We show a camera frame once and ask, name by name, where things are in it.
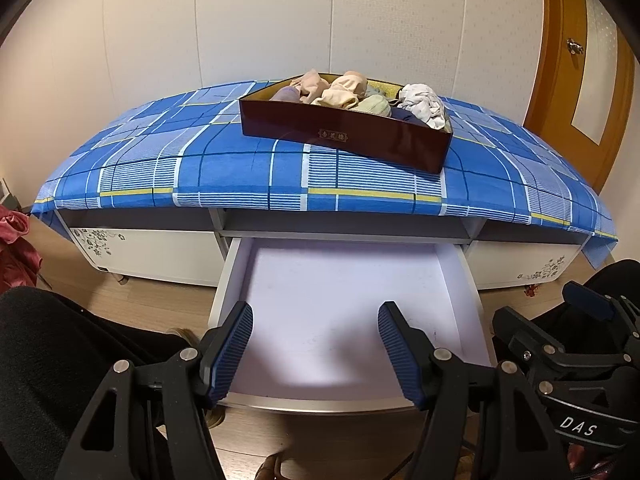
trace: white wallpaper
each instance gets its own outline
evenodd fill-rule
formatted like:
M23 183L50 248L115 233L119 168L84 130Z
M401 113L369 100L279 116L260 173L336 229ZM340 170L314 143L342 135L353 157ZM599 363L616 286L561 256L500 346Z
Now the white wallpaper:
M33 0L0 48L0 166L24 204L122 111L309 68L425 82L522 121L542 0Z
M465 0L334 0L331 71L451 95Z
M466 0L452 96L522 124L538 70L543 0Z

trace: silver door knob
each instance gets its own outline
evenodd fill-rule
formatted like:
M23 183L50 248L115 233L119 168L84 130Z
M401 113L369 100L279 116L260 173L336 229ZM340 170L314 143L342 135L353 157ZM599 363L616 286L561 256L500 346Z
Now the silver door knob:
M580 43L574 41L572 38L566 40L566 47L572 55L584 54L584 47Z

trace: empty drawer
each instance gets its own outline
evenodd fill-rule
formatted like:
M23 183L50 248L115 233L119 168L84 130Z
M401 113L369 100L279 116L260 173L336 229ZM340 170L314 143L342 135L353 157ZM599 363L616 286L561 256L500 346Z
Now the empty drawer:
M460 248L234 238L209 326L237 300L254 331L226 404L293 412L410 406L378 335L395 301L411 326L467 362L489 365L478 292Z

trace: light wood flooring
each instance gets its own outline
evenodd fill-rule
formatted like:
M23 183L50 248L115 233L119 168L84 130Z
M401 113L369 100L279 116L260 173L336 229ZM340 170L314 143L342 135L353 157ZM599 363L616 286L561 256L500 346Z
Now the light wood flooring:
M27 239L43 256L42 275L53 290L96 315L158 332L182 327L200 336L207 329L214 288L142 278L120 285L33 217ZM593 273L580 254L558 280L541 285L533 298L524 294L523 287L488 290L480 297L488 319L506 305L531 318L561 303L565 282L582 283ZM229 480L253 479L264 458L275 452L283 452L282 473L293 480L380 480L415 449L421 427L422 414L414 410L314 416L229 408L212 436Z

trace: cardboard box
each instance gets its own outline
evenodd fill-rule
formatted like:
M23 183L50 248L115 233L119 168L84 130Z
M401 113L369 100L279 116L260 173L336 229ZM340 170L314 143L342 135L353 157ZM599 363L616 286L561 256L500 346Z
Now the cardboard box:
M321 74L329 83L339 77ZM240 99L242 132L251 137L293 140L345 150L438 174L449 149L452 128L434 130L366 112L302 103L269 101L295 77L267 86ZM402 85L369 80L394 98Z

